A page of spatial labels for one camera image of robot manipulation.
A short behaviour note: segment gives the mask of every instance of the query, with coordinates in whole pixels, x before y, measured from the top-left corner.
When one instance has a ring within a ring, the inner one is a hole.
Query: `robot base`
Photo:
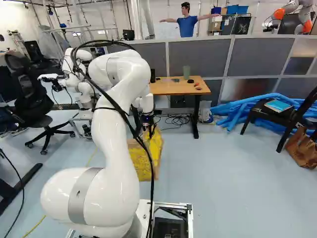
[[[185,236],[186,238],[194,238],[193,232],[193,205],[189,203],[165,203],[165,202],[153,202],[153,213],[157,210],[162,210],[170,215],[176,216],[178,220],[185,222]],[[146,238],[148,224],[149,224],[149,210],[150,200],[140,199],[136,216],[133,219],[132,226],[129,232],[123,238]],[[153,225],[156,225],[155,214],[153,215]],[[155,234],[156,228],[153,227],[153,237],[158,237]],[[75,230],[69,230],[65,238],[91,238],[77,234]]]

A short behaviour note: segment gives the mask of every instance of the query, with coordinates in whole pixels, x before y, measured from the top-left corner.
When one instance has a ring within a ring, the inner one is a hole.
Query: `office chair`
[[[75,137],[73,131],[59,130],[69,122],[50,127],[52,118],[46,114],[52,109],[54,102],[47,95],[46,88],[37,79],[38,70],[32,68],[30,60],[22,54],[9,52],[5,54],[5,62],[11,71],[12,78],[16,78],[20,84],[19,94],[14,103],[13,117],[20,118],[22,127],[43,128],[45,131],[25,143],[25,146],[33,148],[33,142],[45,137],[45,143],[41,150],[42,155],[47,154],[47,146],[54,134],[70,134]]]
[[[303,115],[317,100],[317,87],[310,92],[310,94],[307,96],[298,110],[294,109],[294,107],[291,107],[281,113],[277,113],[265,106],[265,103],[272,100],[274,100],[274,98],[262,99],[258,101],[253,106],[253,108],[251,108],[248,118],[245,121],[240,134],[243,135],[249,122],[254,123],[256,118],[262,118],[268,121],[272,121],[276,124],[283,125],[286,127],[286,129],[276,149],[276,151],[280,153],[292,130],[294,128],[297,128],[297,123],[306,126],[308,129],[316,129],[316,123],[306,120],[305,118],[303,118]]]

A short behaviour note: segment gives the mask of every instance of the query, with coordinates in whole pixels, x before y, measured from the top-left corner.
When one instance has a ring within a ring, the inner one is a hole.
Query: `orange object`
[[[285,9],[283,8],[279,8],[278,10],[276,10],[273,14],[274,18],[278,19],[278,20],[282,20],[283,16],[285,14]]]
[[[312,30],[313,23],[311,20],[308,20],[303,25],[304,25],[303,33],[309,33]]]

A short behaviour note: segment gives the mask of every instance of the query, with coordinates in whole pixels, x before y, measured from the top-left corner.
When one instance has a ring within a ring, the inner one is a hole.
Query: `silver band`
[[[73,186],[68,201],[68,216],[73,223],[86,225],[84,217],[84,202],[87,191],[94,177],[103,168],[89,168],[77,180]]]

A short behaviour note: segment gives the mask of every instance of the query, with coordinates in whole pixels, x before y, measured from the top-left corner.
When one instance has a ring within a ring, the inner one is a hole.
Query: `black stand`
[[[2,201],[0,201],[0,216],[42,166],[43,164],[36,164],[33,166],[33,168],[22,178],[22,184],[19,181],[14,187],[11,187],[5,181],[0,179],[0,196],[3,197]]]
[[[38,141],[39,139],[43,138],[45,136],[45,143],[44,146],[42,147],[41,150],[41,155],[46,155],[48,153],[48,151],[46,150],[47,146],[49,145],[50,139],[54,134],[69,134],[70,137],[75,137],[75,132],[74,131],[65,131],[65,130],[59,130],[60,128],[66,126],[67,124],[69,124],[69,121],[60,124],[60,125],[56,125],[53,127],[49,127],[49,126],[45,126],[44,129],[45,131],[42,132],[41,134],[39,134],[37,137],[35,137],[33,140],[30,140],[28,142],[25,142],[25,146],[29,147],[29,148],[33,148],[33,142]]]
[[[192,114],[192,116],[191,116],[193,135],[194,135],[195,139],[199,138],[198,129],[197,129],[197,122],[198,122],[200,98],[201,98],[201,95],[195,95],[194,114]]]

